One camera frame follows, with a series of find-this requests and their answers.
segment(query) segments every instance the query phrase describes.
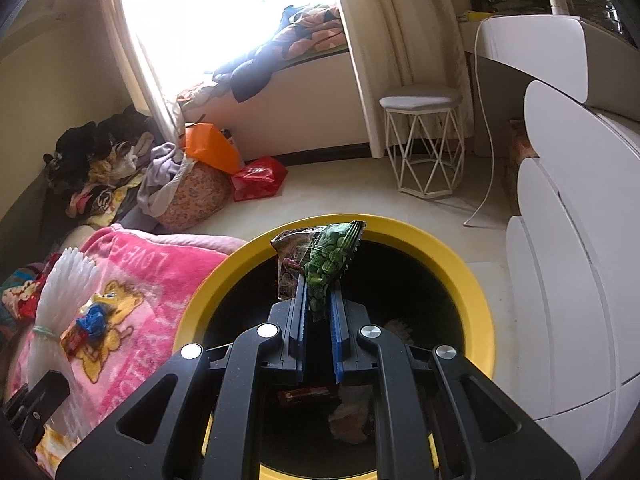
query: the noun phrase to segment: green rubber band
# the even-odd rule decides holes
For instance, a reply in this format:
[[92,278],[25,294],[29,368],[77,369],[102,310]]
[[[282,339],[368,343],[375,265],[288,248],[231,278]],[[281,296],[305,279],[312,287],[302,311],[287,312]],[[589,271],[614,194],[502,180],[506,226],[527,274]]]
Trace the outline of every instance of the green rubber band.
[[49,330],[45,326],[34,326],[32,328],[32,330],[36,334],[41,334],[44,337],[47,337],[49,339],[53,339],[54,341],[60,341],[60,336],[57,336],[56,334],[54,334],[51,330]]

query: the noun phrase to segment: window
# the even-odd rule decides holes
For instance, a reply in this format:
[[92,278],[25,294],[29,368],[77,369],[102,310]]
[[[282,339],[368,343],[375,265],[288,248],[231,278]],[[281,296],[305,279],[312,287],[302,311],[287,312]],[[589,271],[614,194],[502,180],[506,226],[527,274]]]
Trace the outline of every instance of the window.
[[178,93],[268,41],[285,7],[336,1],[130,0],[126,10],[137,16],[136,30],[158,65],[163,87]]

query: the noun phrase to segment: yellow rim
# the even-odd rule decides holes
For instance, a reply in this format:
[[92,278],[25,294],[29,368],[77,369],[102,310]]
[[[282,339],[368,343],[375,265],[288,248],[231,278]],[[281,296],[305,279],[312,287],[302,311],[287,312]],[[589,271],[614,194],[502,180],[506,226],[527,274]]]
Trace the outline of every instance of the yellow rim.
[[[247,243],[222,262],[200,285],[185,310],[174,340],[174,351],[194,341],[202,341],[204,332],[222,299],[250,270],[274,256],[271,240],[287,229],[312,227],[352,220],[364,220],[364,240],[393,247],[414,257],[433,272],[447,289],[462,322],[465,356],[488,377],[494,373],[495,334],[491,311],[476,277],[449,247],[430,234],[404,222],[381,216],[334,214],[292,222],[269,231]],[[260,466],[260,480],[292,480]],[[354,477],[375,480],[376,473]]]

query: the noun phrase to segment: yellow cartoon bear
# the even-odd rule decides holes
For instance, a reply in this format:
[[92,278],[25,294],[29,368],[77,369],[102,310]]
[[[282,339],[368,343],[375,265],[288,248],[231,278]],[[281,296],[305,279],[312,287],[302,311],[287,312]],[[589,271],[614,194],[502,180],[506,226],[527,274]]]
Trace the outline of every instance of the yellow cartoon bear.
[[117,326],[121,325],[144,299],[144,295],[134,290],[129,284],[119,283],[116,280],[104,286],[103,295],[95,294],[92,297],[93,302],[98,301],[109,307],[106,313],[107,329],[100,343],[87,342],[76,352],[76,358],[82,360],[82,369],[93,384],[98,382],[109,354],[120,348],[123,339],[133,334],[132,326],[127,326],[124,330],[119,330]]

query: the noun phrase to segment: blue crumpled plastic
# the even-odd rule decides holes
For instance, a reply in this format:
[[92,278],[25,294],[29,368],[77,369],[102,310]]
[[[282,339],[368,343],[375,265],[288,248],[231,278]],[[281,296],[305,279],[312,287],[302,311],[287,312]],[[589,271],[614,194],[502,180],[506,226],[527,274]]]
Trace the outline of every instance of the blue crumpled plastic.
[[87,313],[76,319],[76,325],[88,333],[89,339],[98,339],[107,330],[107,317],[104,307],[100,303],[94,303]]

